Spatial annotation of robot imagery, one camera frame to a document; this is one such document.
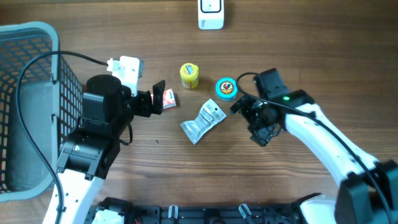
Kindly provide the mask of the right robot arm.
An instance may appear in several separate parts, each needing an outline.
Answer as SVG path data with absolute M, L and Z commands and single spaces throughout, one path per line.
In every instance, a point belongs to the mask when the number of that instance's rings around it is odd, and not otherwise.
M 290 91 L 272 68 L 253 73 L 257 95 L 230 108 L 248 122 L 260 146 L 282 130 L 295 136 L 326 167 L 338 186 L 335 199 L 312 194 L 293 203 L 300 223 L 397 223 L 397 163 L 381 162 L 349 140 L 304 90 Z

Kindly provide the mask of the teal tin can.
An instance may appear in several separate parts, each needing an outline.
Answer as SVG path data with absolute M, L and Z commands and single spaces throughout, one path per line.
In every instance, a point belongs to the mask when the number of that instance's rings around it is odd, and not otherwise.
M 216 96 L 221 101 L 232 101 L 238 94 L 236 81 L 230 77 L 224 77 L 217 81 L 215 86 Z

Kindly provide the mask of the yellow cylindrical container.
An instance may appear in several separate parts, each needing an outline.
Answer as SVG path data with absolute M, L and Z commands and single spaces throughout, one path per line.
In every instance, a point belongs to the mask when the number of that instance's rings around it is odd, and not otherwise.
M 198 85 L 198 66 L 185 63 L 180 67 L 180 78 L 184 88 L 192 90 Z

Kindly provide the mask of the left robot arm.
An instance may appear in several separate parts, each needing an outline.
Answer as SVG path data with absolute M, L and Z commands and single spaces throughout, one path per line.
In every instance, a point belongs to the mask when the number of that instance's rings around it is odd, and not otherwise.
M 61 143 L 57 162 L 60 185 L 53 191 L 44 223 L 83 223 L 103 186 L 109 168 L 124 144 L 121 135 L 135 116 L 163 112 L 165 80 L 152 91 L 123 85 L 112 75 L 97 75 L 86 83 L 83 114 Z

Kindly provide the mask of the red silver foil packet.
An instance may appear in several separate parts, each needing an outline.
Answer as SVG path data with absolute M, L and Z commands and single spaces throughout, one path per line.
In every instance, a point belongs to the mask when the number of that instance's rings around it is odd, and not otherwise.
M 196 144 L 212 127 L 226 118 L 223 110 L 212 100 L 206 101 L 194 120 L 180 124 L 192 144 Z

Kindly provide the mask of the red snack box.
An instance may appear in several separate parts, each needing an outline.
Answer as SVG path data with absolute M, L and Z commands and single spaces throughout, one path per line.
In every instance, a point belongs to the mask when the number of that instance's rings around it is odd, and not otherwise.
M 163 94 L 163 109 L 172 108 L 177 105 L 173 89 L 164 91 Z

